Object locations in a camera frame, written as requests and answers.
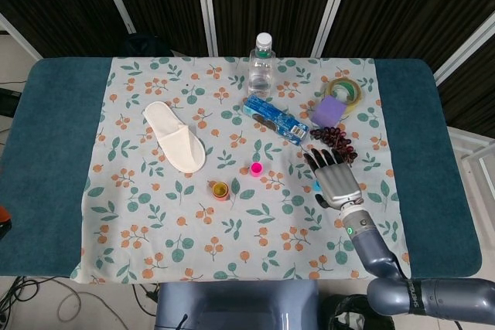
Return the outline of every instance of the pink bottle cap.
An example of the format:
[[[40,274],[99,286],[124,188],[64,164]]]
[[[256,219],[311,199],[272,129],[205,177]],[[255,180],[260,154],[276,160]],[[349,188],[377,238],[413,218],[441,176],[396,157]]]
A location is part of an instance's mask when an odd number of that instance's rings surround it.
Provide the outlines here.
[[[253,162],[249,170],[253,177],[259,177],[263,172],[263,164],[261,164],[260,162]]]

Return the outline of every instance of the floral tablecloth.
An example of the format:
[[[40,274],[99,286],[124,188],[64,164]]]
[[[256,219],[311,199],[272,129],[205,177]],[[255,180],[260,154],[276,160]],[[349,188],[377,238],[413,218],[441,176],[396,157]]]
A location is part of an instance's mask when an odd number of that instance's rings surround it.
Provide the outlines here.
[[[309,118],[328,81],[349,77],[363,100],[339,127],[357,150],[353,173],[375,223],[409,272],[391,153],[371,59],[277,60],[276,107]],[[108,76],[82,198],[83,283],[280,280],[366,277],[339,213],[321,209],[302,154],[324,148],[309,136],[294,146],[242,114],[248,59],[115,58]],[[203,142],[207,162],[174,169],[142,112],[166,102]],[[265,173],[253,178],[252,162]],[[212,182],[230,186],[216,201]]]

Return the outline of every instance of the blue snack package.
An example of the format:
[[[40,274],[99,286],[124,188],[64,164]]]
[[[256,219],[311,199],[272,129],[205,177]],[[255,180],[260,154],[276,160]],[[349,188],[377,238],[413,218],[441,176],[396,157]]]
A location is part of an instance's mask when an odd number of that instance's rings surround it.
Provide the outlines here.
[[[299,145],[309,131],[307,125],[299,123],[292,116],[284,114],[277,107],[253,94],[244,103],[242,112],[279,133],[294,145]]]

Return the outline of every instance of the purple sponge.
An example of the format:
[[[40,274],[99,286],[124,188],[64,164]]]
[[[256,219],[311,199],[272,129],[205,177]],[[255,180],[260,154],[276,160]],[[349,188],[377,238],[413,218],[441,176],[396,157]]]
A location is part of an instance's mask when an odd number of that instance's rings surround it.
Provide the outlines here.
[[[326,96],[316,108],[311,121],[320,127],[334,127],[347,106],[332,96]]]

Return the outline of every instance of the floor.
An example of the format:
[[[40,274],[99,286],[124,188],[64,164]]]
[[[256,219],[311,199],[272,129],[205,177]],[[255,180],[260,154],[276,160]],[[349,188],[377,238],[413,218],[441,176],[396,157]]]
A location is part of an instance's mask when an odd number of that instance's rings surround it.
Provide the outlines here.
[[[9,81],[24,81],[28,75],[34,60],[12,39],[11,36],[0,36],[0,87],[11,90],[22,91],[23,83],[4,83]],[[8,128],[12,119],[0,117],[0,156],[2,156],[3,145],[8,137]],[[475,277],[486,278],[495,281],[495,233],[492,226],[483,224],[483,218],[477,210],[484,208],[483,201],[472,195],[469,182],[472,176],[462,167],[460,162],[462,152],[456,151],[459,162],[459,170],[465,183],[468,201],[473,211],[473,219],[480,238],[483,254],[483,266]],[[0,294],[3,294],[13,282],[14,277],[0,277]],[[132,289],[128,285],[106,284],[106,285],[82,285],[67,279],[59,279],[62,284],[68,285],[75,291],[79,291],[81,306],[77,297],[66,296],[70,294],[67,287],[54,281],[42,284],[39,293],[26,303],[18,303],[14,306],[12,317],[8,326],[9,330],[31,328],[46,329],[121,329],[125,328],[117,317],[111,313],[114,311],[130,329],[152,329],[154,318],[142,312],[135,302]],[[319,281],[320,296],[324,297],[330,293],[355,294],[365,293],[366,280],[341,280],[341,281]],[[155,312],[156,304],[144,296],[140,287],[138,296],[147,311]],[[67,321],[79,314],[72,321]],[[427,328],[431,330],[455,330],[457,327],[451,321],[437,320],[435,318],[424,318],[419,316],[395,316],[395,325],[398,330],[412,330]],[[488,329],[486,325],[462,324],[465,330]]]

